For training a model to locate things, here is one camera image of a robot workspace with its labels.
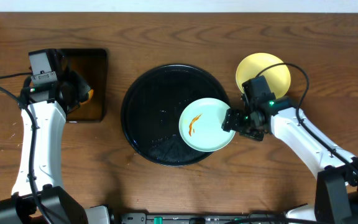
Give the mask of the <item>green and yellow scrub sponge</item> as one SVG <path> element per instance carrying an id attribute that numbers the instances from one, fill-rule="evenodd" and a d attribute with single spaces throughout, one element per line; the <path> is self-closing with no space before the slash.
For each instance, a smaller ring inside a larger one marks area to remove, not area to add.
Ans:
<path id="1" fill-rule="evenodd" d="M 90 89 L 85 95 L 80 98 L 80 105 L 87 104 L 93 97 L 94 90 Z"/>

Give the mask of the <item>light green plate with stain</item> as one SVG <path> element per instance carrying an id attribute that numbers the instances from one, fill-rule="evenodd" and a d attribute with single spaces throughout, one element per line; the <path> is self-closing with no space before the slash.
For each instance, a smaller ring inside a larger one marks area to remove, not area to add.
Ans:
<path id="1" fill-rule="evenodd" d="M 182 112 L 178 128 L 181 138 L 191 148 L 201 152 L 214 152 L 227 146 L 234 131 L 224 131 L 229 105 L 215 98 L 202 98 L 190 103 Z"/>

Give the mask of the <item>yellow plate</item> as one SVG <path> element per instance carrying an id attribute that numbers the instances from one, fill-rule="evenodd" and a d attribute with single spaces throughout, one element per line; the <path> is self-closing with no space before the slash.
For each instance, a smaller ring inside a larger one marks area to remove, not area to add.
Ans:
<path id="1" fill-rule="evenodd" d="M 244 82 L 256 77 L 263 69 L 278 63 L 283 63 L 283 61 L 272 54 L 255 53 L 248 55 L 237 67 L 237 87 L 242 93 L 244 93 L 244 89 L 242 87 Z M 268 70 L 262 72 L 261 76 L 265 77 L 270 91 L 275 94 L 276 98 L 281 98 L 287 94 L 291 84 L 291 76 L 286 65 L 278 65 L 276 67 L 269 68 Z"/>

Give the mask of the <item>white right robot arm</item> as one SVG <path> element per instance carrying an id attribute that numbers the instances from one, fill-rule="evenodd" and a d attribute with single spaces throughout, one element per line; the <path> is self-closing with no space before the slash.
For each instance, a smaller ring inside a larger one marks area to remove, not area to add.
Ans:
<path id="1" fill-rule="evenodd" d="M 323 134 L 287 97 L 244 98 L 245 109 L 228 109 L 224 131 L 262 141 L 283 141 L 316 178 L 313 205 L 285 212 L 277 223 L 358 223 L 358 157 Z"/>

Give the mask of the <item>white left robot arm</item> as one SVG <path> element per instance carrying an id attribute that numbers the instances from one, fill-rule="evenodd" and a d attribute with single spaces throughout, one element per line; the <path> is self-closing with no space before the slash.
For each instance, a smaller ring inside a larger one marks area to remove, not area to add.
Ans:
<path id="1" fill-rule="evenodd" d="M 21 163 L 0 223 L 110 223 L 105 205 L 83 208 L 63 187 L 61 150 L 67 114 L 93 91 L 74 71 L 29 75 L 17 101 L 24 125 Z"/>

